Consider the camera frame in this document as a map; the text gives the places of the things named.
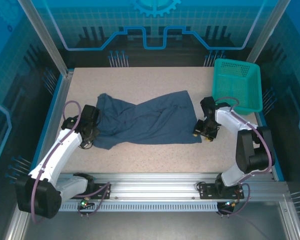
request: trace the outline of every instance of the beige table surface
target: beige table surface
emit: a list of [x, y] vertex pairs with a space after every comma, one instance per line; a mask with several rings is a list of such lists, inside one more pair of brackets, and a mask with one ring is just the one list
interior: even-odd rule
[[[120, 67], [76, 68], [67, 100], [96, 105], [102, 93], [133, 104], [176, 91], [187, 90], [196, 117], [203, 119], [200, 101], [212, 94], [211, 67]], [[66, 116], [77, 115], [68, 105]], [[256, 123], [254, 114], [245, 118]], [[195, 144], [142, 145], [121, 143], [110, 150], [77, 148], [63, 173], [216, 173], [235, 163], [236, 136], [221, 127], [213, 142]]]

